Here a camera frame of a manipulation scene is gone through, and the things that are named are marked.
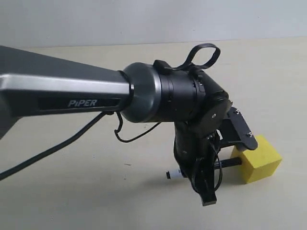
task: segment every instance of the silver arm casing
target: silver arm casing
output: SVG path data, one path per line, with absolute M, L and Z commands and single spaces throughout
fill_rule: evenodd
M 121 111 L 130 96 L 119 71 L 0 46 L 0 138 L 23 116 Z

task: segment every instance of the table surface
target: table surface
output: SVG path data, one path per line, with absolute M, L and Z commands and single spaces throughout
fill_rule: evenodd
M 0 186 L 3 230 L 306 229 L 307 38 L 217 41 L 222 54 L 207 73 L 230 95 L 254 134 L 263 134 L 283 161 L 269 178 L 242 184 L 224 169 L 216 205 L 202 207 L 188 180 L 167 180 L 177 168 L 174 128 L 164 123 L 124 144 L 116 116 Z M 197 43 L 27 49 L 109 69 L 163 59 L 178 65 Z M 207 58 L 201 53 L 199 58 Z M 4 171 L 72 136 L 96 113 L 23 118 L 0 141 Z M 125 138 L 152 124 L 126 122 Z M 228 158 L 231 149 L 221 152 Z

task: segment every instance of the yellow block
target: yellow block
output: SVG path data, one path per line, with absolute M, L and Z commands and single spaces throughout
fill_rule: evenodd
M 281 155 L 263 136 L 256 136 L 256 140 L 258 142 L 256 150 L 240 152 L 234 147 L 231 154 L 231 158 L 241 158 L 242 165 L 240 168 L 243 180 L 246 183 L 271 176 L 282 161 Z

